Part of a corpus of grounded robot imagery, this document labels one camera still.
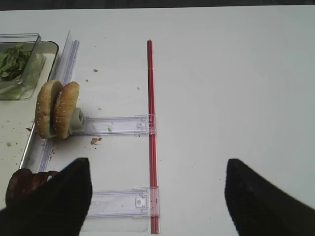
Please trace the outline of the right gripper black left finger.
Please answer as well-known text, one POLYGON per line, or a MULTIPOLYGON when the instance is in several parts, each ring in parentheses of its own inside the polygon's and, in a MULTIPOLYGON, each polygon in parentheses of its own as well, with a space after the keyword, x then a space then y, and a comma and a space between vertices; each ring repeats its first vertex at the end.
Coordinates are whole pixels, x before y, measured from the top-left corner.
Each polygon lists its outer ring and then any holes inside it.
POLYGON ((92 198, 90 163, 77 158, 42 186, 0 211, 2 236, 77 236, 92 198))

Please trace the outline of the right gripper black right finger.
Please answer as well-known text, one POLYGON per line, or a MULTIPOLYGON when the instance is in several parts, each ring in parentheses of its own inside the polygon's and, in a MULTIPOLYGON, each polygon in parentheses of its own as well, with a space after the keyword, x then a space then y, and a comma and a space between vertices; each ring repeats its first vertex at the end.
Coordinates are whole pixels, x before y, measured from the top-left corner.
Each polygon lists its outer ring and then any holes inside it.
POLYGON ((229 159, 224 196, 240 236, 313 236, 315 210, 239 159, 229 159))

